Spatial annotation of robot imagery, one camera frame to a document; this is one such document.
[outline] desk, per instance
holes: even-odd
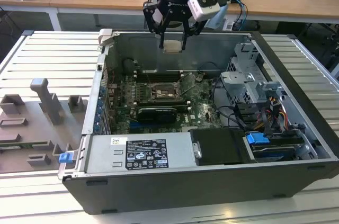
[[[8,11],[36,11],[49,14],[54,30],[60,31],[58,13],[142,15],[146,0],[0,0]],[[339,23],[339,0],[243,0],[249,20],[306,23]],[[231,4],[228,18],[233,20],[239,6]]]

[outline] blue tab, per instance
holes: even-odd
[[[73,162],[73,154],[71,153],[62,153],[59,156],[60,163],[72,163]]]
[[[267,137],[264,137],[264,133],[254,132],[246,136],[249,144],[268,144],[270,141]]]

